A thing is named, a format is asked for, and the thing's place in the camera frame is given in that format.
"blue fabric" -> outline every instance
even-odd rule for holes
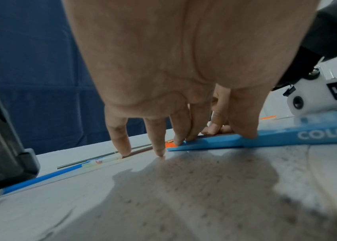
[[[60,0],[0,0],[0,98],[37,154],[110,139]],[[127,129],[146,133],[141,119]]]

